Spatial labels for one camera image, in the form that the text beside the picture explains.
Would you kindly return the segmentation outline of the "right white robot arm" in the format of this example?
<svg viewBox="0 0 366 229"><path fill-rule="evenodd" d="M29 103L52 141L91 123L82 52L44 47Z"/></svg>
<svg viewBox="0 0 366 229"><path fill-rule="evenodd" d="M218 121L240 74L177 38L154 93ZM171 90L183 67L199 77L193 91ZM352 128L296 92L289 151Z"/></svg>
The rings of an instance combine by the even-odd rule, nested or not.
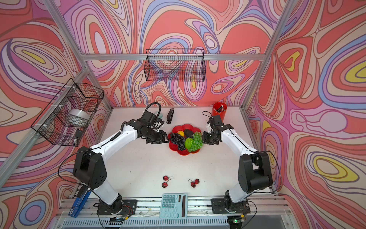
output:
<svg viewBox="0 0 366 229"><path fill-rule="evenodd" d="M227 190L221 206L229 213L237 213L246 205L246 199L254 193L273 184L270 157L246 143L232 128L219 127L204 131L203 143L206 145L226 144L239 156L237 184Z"/></svg>

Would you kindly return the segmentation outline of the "yellow fake lemon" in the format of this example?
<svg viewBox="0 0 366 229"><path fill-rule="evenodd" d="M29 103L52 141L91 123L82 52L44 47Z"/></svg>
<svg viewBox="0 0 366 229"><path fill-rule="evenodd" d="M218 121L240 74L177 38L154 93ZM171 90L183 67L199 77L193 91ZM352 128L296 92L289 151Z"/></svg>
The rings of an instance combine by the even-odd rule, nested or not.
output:
<svg viewBox="0 0 366 229"><path fill-rule="evenodd" d="M182 137L185 137L184 131L179 131L178 134L181 135Z"/></svg>

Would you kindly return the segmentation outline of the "dark fake avocado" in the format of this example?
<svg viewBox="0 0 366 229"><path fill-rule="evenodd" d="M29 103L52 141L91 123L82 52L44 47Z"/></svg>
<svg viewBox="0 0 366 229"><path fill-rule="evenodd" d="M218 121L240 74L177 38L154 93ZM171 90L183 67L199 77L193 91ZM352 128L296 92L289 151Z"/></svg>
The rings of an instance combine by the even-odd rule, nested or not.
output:
<svg viewBox="0 0 366 229"><path fill-rule="evenodd" d="M194 132L190 129L185 129L184 135L185 135L185 138L193 138Z"/></svg>

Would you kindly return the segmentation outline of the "green fake grape bunch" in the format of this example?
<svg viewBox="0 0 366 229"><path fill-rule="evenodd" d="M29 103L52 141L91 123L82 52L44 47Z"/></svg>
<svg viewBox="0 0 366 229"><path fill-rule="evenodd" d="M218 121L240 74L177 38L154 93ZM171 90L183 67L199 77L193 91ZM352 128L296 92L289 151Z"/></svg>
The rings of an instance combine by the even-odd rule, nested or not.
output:
<svg viewBox="0 0 366 229"><path fill-rule="evenodd" d="M202 146L203 146L202 132L195 132L193 134L193 142L188 151L190 153L196 152L196 151L200 150L202 148Z"/></svg>

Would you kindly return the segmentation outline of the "green fake custard apple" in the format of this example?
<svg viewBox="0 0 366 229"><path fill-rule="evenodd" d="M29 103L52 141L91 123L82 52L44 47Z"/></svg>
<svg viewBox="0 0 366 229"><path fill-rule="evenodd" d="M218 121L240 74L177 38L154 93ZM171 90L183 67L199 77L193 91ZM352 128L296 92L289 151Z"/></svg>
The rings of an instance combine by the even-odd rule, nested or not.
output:
<svg viewBox="0 0 366 229"><path fill-rule="evenodd" d="M185 148L189 151L193 147L194 140L192 138L185 139Z"/></svg>

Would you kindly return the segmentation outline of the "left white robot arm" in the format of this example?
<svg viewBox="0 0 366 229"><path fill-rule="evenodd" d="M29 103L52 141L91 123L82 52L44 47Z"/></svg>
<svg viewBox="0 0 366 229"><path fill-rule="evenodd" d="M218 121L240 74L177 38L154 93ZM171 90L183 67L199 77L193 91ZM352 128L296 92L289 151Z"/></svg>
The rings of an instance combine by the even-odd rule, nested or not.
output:
<svg viewBox="0 0 366 229"><path fill-rule="evenodd" d="M132 119L123 122L119 131L106 140L77 151L72 174L99 197L100 201L112 215L120 214L124 207L122 196L108 180L106 164L109 159L122 151L122 148L136 139L145 140L146 144L156 145L168 142L168 136L161 129L162 119L154 124L143 119Z"/></svg>

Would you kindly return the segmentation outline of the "black fake grape bunch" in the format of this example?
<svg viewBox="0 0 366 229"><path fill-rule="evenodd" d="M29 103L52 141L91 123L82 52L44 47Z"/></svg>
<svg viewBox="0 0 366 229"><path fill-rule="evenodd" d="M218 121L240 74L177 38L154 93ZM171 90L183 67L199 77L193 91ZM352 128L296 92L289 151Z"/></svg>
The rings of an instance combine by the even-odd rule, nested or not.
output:
<svg viewBox="0 0 366 229"><path fill-rule="evenodd" d="M170 134L170 142L172 145L179 151L186 150L185 148L185 138L179 135L178 133Z"/></svg>

